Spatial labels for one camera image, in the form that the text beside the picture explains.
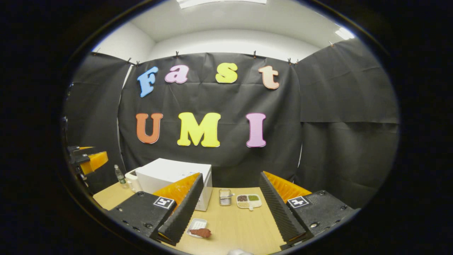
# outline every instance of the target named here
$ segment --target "ceiling light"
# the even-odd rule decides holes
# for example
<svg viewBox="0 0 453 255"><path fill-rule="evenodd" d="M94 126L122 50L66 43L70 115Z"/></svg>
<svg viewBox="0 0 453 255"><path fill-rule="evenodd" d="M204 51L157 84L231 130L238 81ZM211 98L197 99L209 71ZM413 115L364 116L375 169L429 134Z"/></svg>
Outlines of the ceiling light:
<svg viewBox="0 0 453 255"><path fill-rule="evenodd" d="M351 32L349 32L345 28L340 28L339 30L335 31L335 33L344 40L352 39L355 37Z"/></svg>
<svg viewBox="0 0 453 255"><path fill-rule="evenodd" d="M251 2L257 4L266 4L267 0L176 0L179 3L181 9L192 7L195 5L201 5L206 3L214 3L214 2Z"/></svg>

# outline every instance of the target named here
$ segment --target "table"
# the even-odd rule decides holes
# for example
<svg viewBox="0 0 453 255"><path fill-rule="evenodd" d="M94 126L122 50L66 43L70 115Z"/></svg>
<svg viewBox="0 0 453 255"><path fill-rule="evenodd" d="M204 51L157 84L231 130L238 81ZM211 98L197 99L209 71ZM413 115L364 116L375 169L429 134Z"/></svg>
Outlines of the table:
<svg viewBox="0 0 453 255"><path fill-rule="evenodd" d="M192 218L207 220L207 226L212 236L208 239L192 237L184 232L176 246L169 247L195 255L227 255L228 251L242 249L254 255L267 255L280 251L280 245L285 244L272 214L259 187L230 188L235 195L230 206L220 206L219 189L213 188L207 211L194 211ZM123 189L116 183L93 198L105 209L110 210L132 196L130 189ZM257 194L262 206L241 209L236 205L236 196L240 194Z"/></svg>

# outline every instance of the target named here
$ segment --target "blue letter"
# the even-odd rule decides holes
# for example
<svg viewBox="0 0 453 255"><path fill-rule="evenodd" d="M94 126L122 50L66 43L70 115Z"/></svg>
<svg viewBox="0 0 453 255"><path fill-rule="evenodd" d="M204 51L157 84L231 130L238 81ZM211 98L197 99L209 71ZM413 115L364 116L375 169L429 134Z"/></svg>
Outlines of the blue letter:
<svg viewBox="0 0 453 255"><path fill-rule="evenodd" d="M156 81L154 73L157 73L158 70L159 69L157 69L157 66L155 66L137 78L137 80L140 82L140 87L142 89L140 97L144 97L147 94L151 93L151 91L153 91L154 87L151 86L151 84L154 84L154 82Z"/></svg>

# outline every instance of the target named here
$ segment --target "black curtain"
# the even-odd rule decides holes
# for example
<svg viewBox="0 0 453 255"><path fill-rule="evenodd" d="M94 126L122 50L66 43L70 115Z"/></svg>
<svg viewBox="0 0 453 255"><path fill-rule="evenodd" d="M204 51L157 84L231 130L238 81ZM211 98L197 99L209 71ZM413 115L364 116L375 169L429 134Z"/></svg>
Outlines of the black curtain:
<svg viewBox="0 0 453 255"><path fill-rule="evenodd" d="M358 39L308 56L295 71L303 123L295 184L363 207L390 171L398 145L399 112L390 80Z"/></svg>
<svg viewBox="0 0 453 255"><path fill-rule="evenodd" d="M129 67L126 61L109 55L87 56L74 75L65 102L68 144L94 146L97 152L107 151L109 161L87 175L91 193L118 182L114 165L125 172L116 121L121 89Z"/></svg>
<svg viewBox="0 0 453 255"><path fill-rule="evenodd" d="M218 83L221 63L235 63L238 79ZM164 78L175 65L190 68L185 83L167 83ZM271 65L278 71L273 90L263 85L258 69ZM154 90L140 97L137 77L157 66ZM212 165L212 182L217 187L258 186L261 171L292 179L297 170L301 145L299 81L288 62L244 54L202 53L157 59L134 67L122 91L118 112L121 150L126 168L132 170L157 158ZM179 146L182 112L194 114L198 123L207 113L219 113L217 137L220 147ZM142 143L136 134L138 113L162 113L156 143ZM266 146L249 148L248 113L264 113L263 139ZM146 121L152 134L153 121Z"/></svg>

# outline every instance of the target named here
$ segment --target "white wall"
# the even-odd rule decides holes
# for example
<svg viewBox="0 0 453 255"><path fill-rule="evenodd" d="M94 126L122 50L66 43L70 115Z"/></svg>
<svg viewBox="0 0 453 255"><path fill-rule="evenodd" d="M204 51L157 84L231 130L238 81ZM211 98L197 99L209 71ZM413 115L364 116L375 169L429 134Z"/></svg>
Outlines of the white wall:
<svg viewBox="0 0 453 255"><path fill-rule="evenodd" d="M145 32L128 22L110 33L92 51L96 52L99 49L99 53L124 60L132 58L130 60L132 63L145 62L155 44Z"/></svg>
<svg viewBox="0 0 453 255"><path fill-rule="evenodd" d="M147 60L189 53L243 53L291 62L301 60L320 48L303 41L272 33L253 30L213 30L184 34L156 43Z"/></svg>

